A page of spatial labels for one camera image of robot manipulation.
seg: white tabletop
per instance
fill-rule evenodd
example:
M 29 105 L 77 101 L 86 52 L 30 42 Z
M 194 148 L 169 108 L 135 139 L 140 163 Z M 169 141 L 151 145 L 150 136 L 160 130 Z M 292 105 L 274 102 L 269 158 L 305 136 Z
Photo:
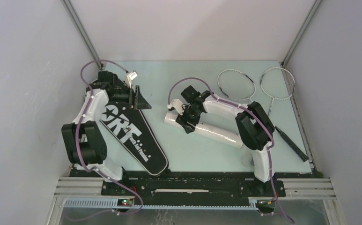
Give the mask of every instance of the white tabletop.
M 183 130 L 164 124 L 167 112 L 167 97 L 170 88 L 178 80 L 185 77 L 198 77 L 205 80 L 214 93 L 224 97 L 219 91 L 216 78 L 225 69 L 236 69 L 246 74 L 257 86 L 253 101 L 259 102 L 268 110 L 271 98 L 263 93 L 259 80 L 265 70 L 279 67 L 278 61 L 133 61 L 119 62 L 122 66 L 138 72 L 133 85 L 140 85 L 144 98 L 152 105 L 151 110 L 144 110 L 144 114 L 157 140 L 169 159 L 169 168 L 172 171 L 189 172 L 253 172 L 250 165 L 251 151 L 247 147 L 241 149 L 227 146 L 223 143 L 195 135 L 186 134 Z M 124 80 L 125 73 L 112 64 L 106 69 L 119 75 Z M 171 99 L 182 99 L 180 93 L 188 85 L 197 91 L 204 92 L 205 86 L 199 81 L 185 81 L 173 91 Z M 222 88 L 229 95 L 244 98 L 253 92 L 253 85 L 240 74 L 229 72 L 221 76 Z M 280 97 L 287 96 L 287 88 L 280 70 L 270 71 L 264 79 L 264 88 L 267 92 Z M 298 128 L 291 101 L 275 100 L 270 119 L 279 126 L 303 151 L 306 152 Z M 202 114 L 201 121 L 238 133 L 234 120 L 224 119 L 217 115 Z M 118 143 L 118 141 L 98 123 L 108 145 L 108 154 L 115 162 L 126 170 L 143 171 L 142 166 Z M 272 148 L 273 167 L 276 172 L 310 173 L 309 162 L 302 160 L 292 149 L 274 132 L 275 146 Z

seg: purple cable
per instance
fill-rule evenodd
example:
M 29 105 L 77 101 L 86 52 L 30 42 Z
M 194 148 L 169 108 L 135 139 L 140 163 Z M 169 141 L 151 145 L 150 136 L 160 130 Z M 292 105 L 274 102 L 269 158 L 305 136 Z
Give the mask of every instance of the purple cable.
M 81 80 L 88 86 L 91 94 L 90 94 L 90 97 L 89 97 L 89 99 L 88 99 L 88 101 L 87 101 L 86 107 L 85 107 L 84 110 L 83 110 L 83 114 L 82 114 L 82 115 L 85 115 L 85 114 L 86 114 L 86 112 L 87 112 L 87 110 L 89 109 L 89 106 L 90 106 L 90 104 L 91 104 L 91 99 L 92 99 L 91 96 L 94 95 L 94 91 L 93 91 L 91 85 L 90 85 L 90 84 L 84 79 L 84 77 L 83 77 L 83 71 L 84 71 L 84 69 L 85 69 L 88 65 L 90 65 L 90 64 L 92 64 L 92 63 L 95 63 L 95 62 L 108 62 L 108 63 L 112 63 L 112 64 L 118 66 L 120 69 L 124 70 L 126 73 L 128 73 L 128 71 L 127 71 L 125 68 L 123 68 L 121 65 L 117 64 L 116 62 L 110 61 L 110 60 L 93 60 L 93 61 L 91 61 L 91 62 L 88 62 L 86 65 L 84 65 L 84 66 L 81 68 L 81 71 L 80 71 L 80 78 L 81 78 Z M 91 168 L 91 169 L 88 169 L 88 168 L 87 168 L 87 166 L 86 166 L 86 164 L 85 164 L 85 162 L 84 162 L 84 160 L 83 160 L 83 156 L 81 155 L 80 144 L 79 144 L 80 126 L 81 126 L 81 122 L 83 121 L 83 118 L 84 118 L 84 116 L 81 116 L 81 117 L 80 117 L 79 122 L 77 123 L 77 126 L 76 126 L 76 133 L 75 133 L 76 151 L 77 151 L 77 155 L 78 155 L 79 160 L 80 160 L 80 164 L 83 166 L 83 168 L 84 168 L 85 171 L 91 172 L 91 171 L 95 170 L 100 176 L 104 177 L 105 179 L 110 180 L 111 182 L 117 184 L 118 186 L 124 188 L 125 190 L 133 193 L 136 197 L 138 197 L 138 199 L 139 199 L 139 201 L 140 201 L 140 207 L 139 207 L 136 211 L 132 211 L 132 212 L 118 212 L 118 211 L 115 210 L 115 212 L 117 212 L 118 214 L 124 214 L 124 215 L 130 215 L 130 214 L 137 213 L 137 212 L 140 211 L 140 210 L 142 209 L 142 207 L 143 207 L 143 200 L 142 200 L 142 198 L 141 198 L 141 196 L 140 196 L 139 194 L 137 194 L 135 191 L 129 189 L 128 187 L 124 186 L 123 184 L 119 183 L 117 180 L 114 180 L 113 178 L 110 178 L 110 177 L 105 176 L 105 174 L 103 174 L 100 170 L 98 170 L 98 168 L 96 168 L 96 167 L 93 167 L 93 168 Z M 88 216 L 88 217 L 86 217 L 86 218 L 82 218 L 82 219 L 72 219 L 72 218 L 68 218 L 68 217 L 67 217 L 67 219 L 68 219 L 68 220 L 71 220 L 71 221 L 75 221 L 75 222 L 77 222 L 77 221 L 83 221 L 83 220 L 90 219 L 90 218 L 92 218 L 92 217 L 94 217 L 94 216 L 96 216 L 96 215 L 99 215 L 99 214 L 101 214 L 101 213 L 109 212 L 109 211 L 112 211 L 112 210 L 103 210 L 103 211 L 100 211 L 100 212 L 98 212 L 98 213 L 95 213 L 95 214 L 93 214 L 93 215 L 90 215 L 90 216 Z
M 276 188 L 275 188 L 275 186 L 274 186 L 273 174 L 272 174 L 272 156 L 271 156 L 270 151 L 269 151 L 269 150 L 274 146 L 274 139 L 273 139 L 272 134 L 269 132 L 269 130 L 265 127 L 265 125 L 261 122 L 261 120 L 259 120 L 258 117 L 257 117 L 256 115 L 254 115 L 254 114 L 253 114 L 250 110 L 248 110 L 247 108 L 242 107 L 242 106 L 239 106 L 238 104 L 235 104 L 235 103 L 233 103 L 233 102 L 229 102 L 229 101 L 227 101 L 227 100 L 225 100 L 225 99 L 217 98 L 217 97 L 214 95 L 214 93 L 211 91 L 210 86 L 209 86 L 205 81 L 203 81 L 202 79 L 197 78 L 197 77 L 187 77 L 187 78 L 181 79 L 180 81 L 176 82 L 176 83 L 171 87 L 171 89 L 170 89 L 170 92 L 169 92 L 169 95 L 168 95 L 168 104 L 170 104 L 170 99 L 171 99 L 171 92 L 172 92 L 172 90 L 173 90 L 173 89 L 175 88 L 175 86 L 177 86 L 179 83 L 181 83 L 181 82 L 183 82 L 183 81 L 186 81 L 186 80 L 198 80 L 198 81 L 203 82 L 203 83 L 207 86 L 208 91 L 210 92 L 210 95 L 211 95 L 215 100 L 220 101 L 220 102 L 223 102 L 223 103 L 226 103 L 226 104 L 231 105 L 231 106 L 234 106 L 234 107 L 239 107 L 239 108 L 243 109 L 243 110 L 246 111 L 249 115 L 251 115 L 251 116 L 255 119 L 255 121 L 258 122 L 258 124 L 262 127 L 262 129 L 265 131 L 265 133 L 268 135 L 270 141 L 272 142 L 272 144 L 271 144 L 269 147 L 267 147 L 266 150 L 267 150 L 268 159 L 269 159 L 269 176 L 270 176 L 270 183 L 271 183 L 271 185 L 272 185 L 272 190 L 273 190 L 273 193 L 274 193 L 274 197 L 276 198 L 276 201 L 277 201 L 277 203 L 278 203 L 278 205 L 279 205 L 279 208 L 280 208 L 280 211 L 281 211 L 282 215 L 286 218 L 286 220 L 287 220 L 289 223 L 295 224 L 295 221 L 294 221 L 291 217 L 289 217 L 289 216 L 286 214 L 286 212 L 283 210 L 283 207 L 281 206 L 281 204 L 280 204 L 280 202 L 279 202 L 279 196 L 277 195 Z M 272 214 L 272 213 L 265 213 L 265 214 L 263 214 L 263 213 L 262 213 L 262 215 L 265 215 L 265 216 L 269 216 L 269 215 L 270 215 L 270 216 L 271 216 L 271 215 L 274 215 L 274 214 Z

